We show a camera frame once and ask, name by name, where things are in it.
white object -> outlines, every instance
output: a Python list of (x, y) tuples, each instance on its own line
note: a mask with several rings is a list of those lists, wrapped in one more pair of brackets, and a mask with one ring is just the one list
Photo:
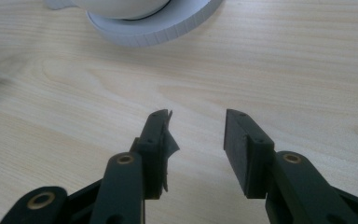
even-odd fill
[[(75, 5), (70, 0), (44, 1), (52, 9)], [(87, 15), (94, 28), (107, 40), (126, 47), (146, 47), (175, 39), (198, 27), (222, 1), (171, 0), (155, 14), (136, 21), (110, 19), (89, 11)]]
[(75, 5), (111, 19), (134, 20), (164, 7), (170, 0), (72, 0)]

screw hole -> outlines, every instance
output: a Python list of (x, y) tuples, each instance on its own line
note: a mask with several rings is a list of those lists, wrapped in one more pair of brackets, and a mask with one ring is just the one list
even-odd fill
[(118, 164), (128, 164), (133, 162), (133, 156), (125, 155), (117, 159)]
[(124, 217), (122, 215), (112, 215), (106, 220), (106, 224), (121, 224), (124, 222)]
[(28, 201), (27, 207), (32, 210), (41, 209), (51, 204), (54, 199), (55, 194), (53, 192), (42, 192), (35, 195), (30, 201)]
[(295, 154), (284, 154), (283, 158), (291, 163), (295, 163), (295, 164), (301, 163), (301, 158)]

white cylindrical object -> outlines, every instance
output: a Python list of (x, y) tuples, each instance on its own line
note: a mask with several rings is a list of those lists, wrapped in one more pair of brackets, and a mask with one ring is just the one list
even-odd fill
[(223, 0), (171, 0), (153, 16), (138, 21), (112, 20), (88, 12), (89, 21), (107, 40), (126, 47), (161, 44), (206, 21)]

wood grain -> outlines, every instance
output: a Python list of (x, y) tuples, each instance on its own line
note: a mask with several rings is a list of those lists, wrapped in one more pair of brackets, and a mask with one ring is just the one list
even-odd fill
[(31, 189), (101, 178), (162, 108), (181, 151), (147, 223), (269, 223), (222, 149), (227, 108), (358, 196), (358, 1), (225, 1), (179, 39), (127, 49), (82, 9), (0, 0), (0, 220)]

wooden table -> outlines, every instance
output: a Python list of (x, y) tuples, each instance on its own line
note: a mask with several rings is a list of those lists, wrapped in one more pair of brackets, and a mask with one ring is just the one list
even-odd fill
[(147, 223), (269, 223), (223, 150), (227, 108), (358, 196), (358, 0), (227, 0), (143, 49), (103, 40), (82, 9), (0, 0), (0, 220), (32, 189), (101, 178), (163, 108), (181, 150)]

